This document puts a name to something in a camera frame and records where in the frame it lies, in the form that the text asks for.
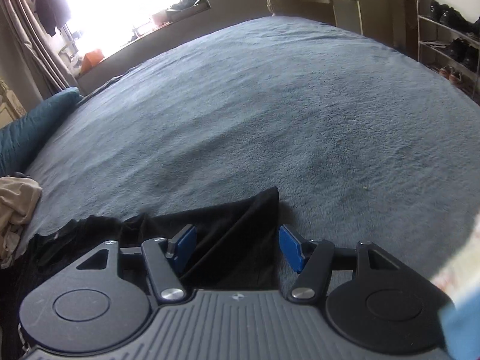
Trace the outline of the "black t-shirt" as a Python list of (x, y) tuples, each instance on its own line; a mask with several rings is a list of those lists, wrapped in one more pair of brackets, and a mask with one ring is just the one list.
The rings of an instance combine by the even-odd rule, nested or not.
[(1, 357), (117, 350), (197, 289), (275, 289), (279, 193), (126, 220), (90, 216), (36, 235), (1, 275)]

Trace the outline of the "folded clothes stack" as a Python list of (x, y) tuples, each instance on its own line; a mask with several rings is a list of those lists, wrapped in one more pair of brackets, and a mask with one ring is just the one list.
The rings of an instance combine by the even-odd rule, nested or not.
[(453, 359), (479, 358), (479, 224), (433, 283), (453, 301), (439, 319), (449, 355)]

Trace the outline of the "beige clothes pile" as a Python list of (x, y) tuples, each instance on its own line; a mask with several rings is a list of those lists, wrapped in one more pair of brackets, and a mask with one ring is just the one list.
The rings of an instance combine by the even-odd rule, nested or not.
[(29, 177), (1, 178), (1, 269), (13, 264), (24, 227), (30, 223), (41, 194), (42, 187)]

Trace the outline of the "clothes on window sill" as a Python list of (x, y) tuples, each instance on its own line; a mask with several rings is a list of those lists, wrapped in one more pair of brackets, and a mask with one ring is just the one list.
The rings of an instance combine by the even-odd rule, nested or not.
[(169, 22), (176, 22), (210, 8), (207, 0), (181, 0), (166, 10)]

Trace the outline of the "dark clothes hanging by window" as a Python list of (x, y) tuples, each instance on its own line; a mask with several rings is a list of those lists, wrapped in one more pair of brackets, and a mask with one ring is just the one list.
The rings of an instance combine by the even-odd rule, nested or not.
[(42, 27), (51, 37), (71, 18), (66, 0), (35, 0), (35, 12)]

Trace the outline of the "grey bed blanket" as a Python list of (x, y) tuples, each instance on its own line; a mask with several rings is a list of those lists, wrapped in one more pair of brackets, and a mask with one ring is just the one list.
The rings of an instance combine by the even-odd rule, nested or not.
[(479, 107), (417, 61), (308, 19), (269, 16), (147, 60), (77, 108), (28, 174), (24, 239), (277, 187), (288, 223), (372, 241), (427, 278), (479, 216)]

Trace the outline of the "blue duvet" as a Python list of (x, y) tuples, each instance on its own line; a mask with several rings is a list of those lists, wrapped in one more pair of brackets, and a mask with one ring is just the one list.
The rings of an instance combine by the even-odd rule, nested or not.
[(24, 173), (39, 151), (83, 99), (67, 88), (1, 128), (1, 176)]

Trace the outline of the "orange item on sill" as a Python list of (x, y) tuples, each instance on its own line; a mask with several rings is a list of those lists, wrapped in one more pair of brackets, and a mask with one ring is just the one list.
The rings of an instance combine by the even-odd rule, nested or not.
[(89, 72), (92, 68), (99, 65), (103, 60), (104, 55), (100, 49), (96, 49), (86, 53), (82, 60), (80, 74), (86, 74), (86, 72)]

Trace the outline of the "grey curtain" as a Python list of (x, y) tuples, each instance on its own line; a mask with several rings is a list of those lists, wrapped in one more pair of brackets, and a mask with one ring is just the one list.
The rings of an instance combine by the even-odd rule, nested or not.
[(1, 0), (1, 9), (43, 98), (77, 87), (76, 78), (50, 45), (27, 0)]

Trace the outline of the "metal shoe rack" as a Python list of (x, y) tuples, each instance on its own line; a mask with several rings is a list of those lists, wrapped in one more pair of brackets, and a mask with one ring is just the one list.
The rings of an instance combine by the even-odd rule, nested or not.
[(453, 7), (416, 0), (418, 62), (479, 102), (479, 23)]

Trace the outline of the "white low cabinet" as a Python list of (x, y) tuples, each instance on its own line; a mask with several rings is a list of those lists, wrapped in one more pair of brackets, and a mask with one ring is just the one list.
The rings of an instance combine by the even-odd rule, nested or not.
[(408, 0), (301, 0), (328, 4), (335, 25), (398, 50), (407, 48)]

